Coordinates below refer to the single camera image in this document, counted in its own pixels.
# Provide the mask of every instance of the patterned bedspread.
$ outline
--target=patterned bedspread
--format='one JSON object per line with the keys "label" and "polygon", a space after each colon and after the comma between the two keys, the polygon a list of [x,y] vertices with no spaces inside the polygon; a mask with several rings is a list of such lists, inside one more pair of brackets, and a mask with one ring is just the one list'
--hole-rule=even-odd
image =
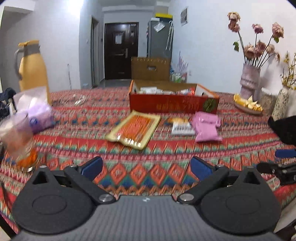
{"label": "patterned bedspread", "polygon": [[[74,103],[81,95],[87,101],[81,106]],[[232,104],[232,95],[221,96],[218,115],[222,119],[219,135],[222,142],[195,143],[194,137],[171,135],[166,119],[186,114],[164,114],[143,151],[104,140],[104,136],[130,112],[128,88],[60,91],[52,93],[55,120],[53,129],[35,136],[40,155],[46,158],[51,170],[63,169],[70,164],[80,165],[101,156],[103,171],[94,182],[116,197],[130,195],[179,195],[196,185],[197,178],[190,170],[192,156],[209,163],[224,164],[242,170],[260,161],[293,162],[274,157],[276,149],[292,148],[281,143],[267,125],[268,116],[256,117],[240,112]],[[296,195],[296,185],[279,186],[272,175],[263,175],[282,207]],[[0,180],[9,192],[10,202],[24,186],[29,176],[16,176],[10,169],[0,168]],[[17,231],[12,215],[0,194],[1,214]]]}

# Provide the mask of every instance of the door frame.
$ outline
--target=door frame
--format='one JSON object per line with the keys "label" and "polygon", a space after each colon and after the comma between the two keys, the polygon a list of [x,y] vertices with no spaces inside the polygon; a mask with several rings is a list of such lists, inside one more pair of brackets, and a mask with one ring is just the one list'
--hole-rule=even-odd
{"label": "door frame", "polygon": [[[92,86],[96,85],[96,81],[95,81],[95,71],[94,71],[94,43],[93,43],[93,32],[94,32],[94,28],[93,28],[93,22],[97,22],[96,26],[98,27],[98,57],[100,56],[100,21],[97,20],[93,15],[91,15],[91,35],[90,35],[90,61],[91,61],[91,84]],[[98,58],[98,80],[99,82],[100,80],[100,57]]]}
{"label": "door frame", "polygon": [[137,26],[137,56],[139,55],[139,22],[115,22],[115,23],[105,23],[104,24],[104,76],[106,76],[106,64],[105,64],[105,58],[106,58],[106,31],[107,31],[107,25],[108,24],[136,24]]}

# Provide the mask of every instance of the pink vase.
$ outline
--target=pink vase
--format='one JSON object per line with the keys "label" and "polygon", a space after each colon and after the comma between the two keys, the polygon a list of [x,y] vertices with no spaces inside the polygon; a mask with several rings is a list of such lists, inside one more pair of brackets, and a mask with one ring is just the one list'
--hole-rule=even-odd
{"label": "pink vase", "polygon": [[255,90],[258,88],[260,69],[251,65],[244,64],[240,84],[242,85],[240,96],[244,99],[254,97]]}

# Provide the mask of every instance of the light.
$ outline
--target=light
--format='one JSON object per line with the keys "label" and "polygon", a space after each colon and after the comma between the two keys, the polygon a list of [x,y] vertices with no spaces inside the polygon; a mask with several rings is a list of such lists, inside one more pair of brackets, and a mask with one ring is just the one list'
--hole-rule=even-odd
{"label": "light", "polygon": [[84,0],[68,0],[68,8],[71,14],[80,17],[80,11]]}

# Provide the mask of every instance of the wooden plate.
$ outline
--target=wooden plate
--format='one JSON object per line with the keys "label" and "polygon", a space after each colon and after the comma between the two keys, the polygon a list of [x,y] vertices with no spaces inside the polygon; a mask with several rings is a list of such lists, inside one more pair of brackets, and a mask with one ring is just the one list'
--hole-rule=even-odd
{"label": "wooden plate", "polygon": [[250,115],[262,115],[263,111],[256,111],[256,110],[251,110],[248,107],[243,107],[235,102],[233,102],[234,106],[238,109],[240,109],[241,111],[248,113]]}

